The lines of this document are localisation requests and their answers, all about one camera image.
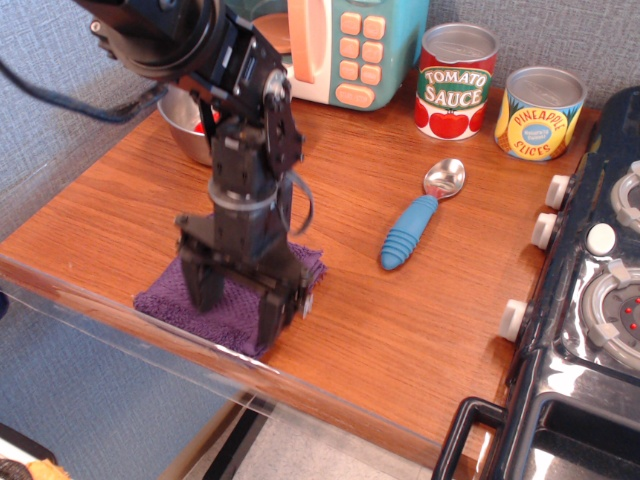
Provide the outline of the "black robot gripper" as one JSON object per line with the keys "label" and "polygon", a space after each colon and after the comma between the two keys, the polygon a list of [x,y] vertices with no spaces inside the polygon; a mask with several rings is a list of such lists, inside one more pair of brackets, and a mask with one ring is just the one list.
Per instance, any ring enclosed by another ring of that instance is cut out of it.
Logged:
{"label": "black robot gripper", "polygon": [[288,244],[292,194],[278,192],[262,201],[221,196],[214,205],[210,216],[175,219],[191,303],[201,313],[210,311],[221,301],[227,279],[260,293],[257,345],[267,349],[313,304],[310,273]]}

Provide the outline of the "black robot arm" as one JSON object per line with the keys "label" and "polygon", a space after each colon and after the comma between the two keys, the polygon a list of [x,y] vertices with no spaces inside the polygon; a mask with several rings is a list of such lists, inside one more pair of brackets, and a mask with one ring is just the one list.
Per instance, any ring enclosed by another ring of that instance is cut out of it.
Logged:
{"label": "black robot arm", "polygon": [[280,54],[221,1],[87,1],[84,8],[113,58],[198,103],[213,211],[175,220],[184,279],[201,312],[221,302],[226,281],[253,290],[257,329],[248,351],[265,351],[312,302],[310,272],[288,243],[304,139]]}

